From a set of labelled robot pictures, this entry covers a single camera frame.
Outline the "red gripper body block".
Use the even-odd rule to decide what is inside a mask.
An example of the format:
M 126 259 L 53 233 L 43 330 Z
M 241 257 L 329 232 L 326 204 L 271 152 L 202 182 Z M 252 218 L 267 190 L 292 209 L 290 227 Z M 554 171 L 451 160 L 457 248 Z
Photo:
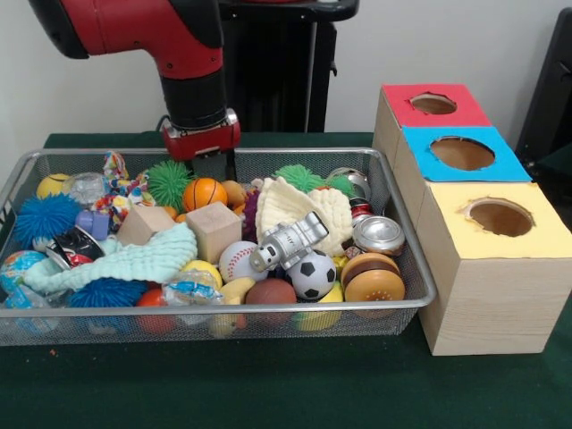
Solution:
M 240 123 L 233 109 L 226 110 L 222 122 L 200 130 L 177 127 L 166 116 L 161 121 L 161 135 L 174 160 L 189 161 L 198 156 L 233 150 L 240 142 Z

